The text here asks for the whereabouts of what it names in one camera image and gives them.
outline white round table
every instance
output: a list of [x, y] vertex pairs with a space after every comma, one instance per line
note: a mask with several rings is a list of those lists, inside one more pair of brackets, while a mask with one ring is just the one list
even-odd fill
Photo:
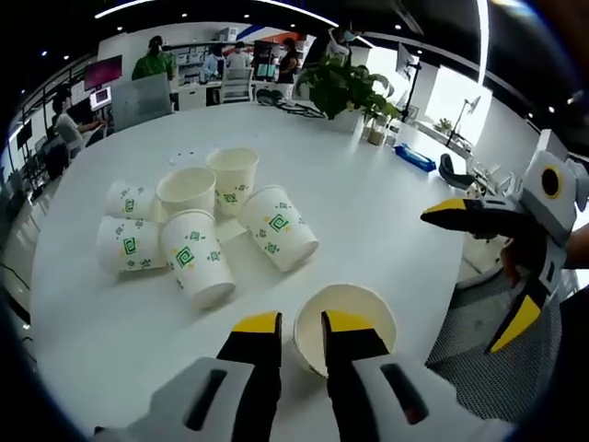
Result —
[[[403, 141], [437, 161], [447, 152], [411, 137]], [[215, 311], [190, 308], [167, 270], [103, 271], [95, 241], [110, 184], [155, 188], [178, 152], [193, 151], [191, 162], [204, 164], [217, 145], [256, 149], [256, 187], [282, 185], [320, 241], [310, 262], [281, 273], [235, 220], [223, 220], [237, 290]], [[200, 356], [215, 356], [236, 322], [279, 310], [286, 344], [272, 440], [339, 440], [325, 381], [295, 362], [296, 311], [325, 285], [368, 287], [394, 313], [396, 351], [424, 362], [450, 302], [463, 235], [419, 216], [452, 194], [437, 172], [388, 148], [253, 103], [180, 112], [115, 134], [65, 172], [40, 233], [31, 329], [41, 378], [86, 435], [95, 425], [126, 426], [147, 412], [153, 391]]]

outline upright paper cup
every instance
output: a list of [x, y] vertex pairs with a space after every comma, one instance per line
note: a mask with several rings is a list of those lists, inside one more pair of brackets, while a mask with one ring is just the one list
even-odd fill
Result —
[[209, 213], [188, 210], [173, 215], [162, 228], [161, 243], [176, 283], [195, 306], [209, 307], [235, 289]]
[[368, 320], [389, 352], [397, 340], [397, 324], [387, 303], [375, 292], [358, 285], [328, 285], [309, 299], [294, 320], [293, 339], [303, 368], [326, 378], [321, 313], [340, 310]]
[[238, 217], [258, 245], [283, 272], [310, 257], [319, 242], [280, 186], [253, 193]]
[[155, 198], [150, 189], [115, 181], [107, 193], [105, 213], [115, 218], [151, 220]]
[[258, 155], [250, 149], [216, 150], [206, 158], [217, 177], [215, 194], [225, 215], [237, 216], [254, 186]]
[[159, 226], [142, 219], [105, 216], [98, 228], [98, 260], [109, 272], [164, 267], [159, 249]]
[[169, 173], [157, 185], [156, 193], [168, 216], [199, 209], [213, 213], [215, 176], [205, 168], [187, 168]]

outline human hand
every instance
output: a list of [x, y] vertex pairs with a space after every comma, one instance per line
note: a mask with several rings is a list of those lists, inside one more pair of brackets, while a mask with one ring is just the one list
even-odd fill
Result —
[[544, 256], [544, 242], [538, 237], [521, 237], [511, 239], [501, 250], [503, 272], [511, 288], [522, 279], [519, 267], [531, 269]]

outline person in green shirt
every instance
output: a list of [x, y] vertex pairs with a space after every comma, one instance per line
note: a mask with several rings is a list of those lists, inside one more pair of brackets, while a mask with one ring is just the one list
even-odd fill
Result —
[[135, 64], [132, 80], [145, 78], [146, 76], [156, 76], [158, 74], [167, 74], [169, 81], [174, 78], [176, 73], [176, 62], [171, 54], [162, 52], [164, 41], [159, 35], [156, 35], [149, 41], [149, 51]]

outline plant pot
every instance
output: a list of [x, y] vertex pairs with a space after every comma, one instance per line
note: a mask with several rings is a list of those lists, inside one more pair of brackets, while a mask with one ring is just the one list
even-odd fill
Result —
[[361, 110], [353, 110], [349, 112], [345, 110], [336, 115], [333, 120], [323, 120], [323, 126], [333, 132], [340, 132], [342, 134], [353, 134], [363, 119]]
[[385, 141], [385, 133], [378, 132], [374, 129], [368, 134], [368, 143], [371, 145], [382, 145]]

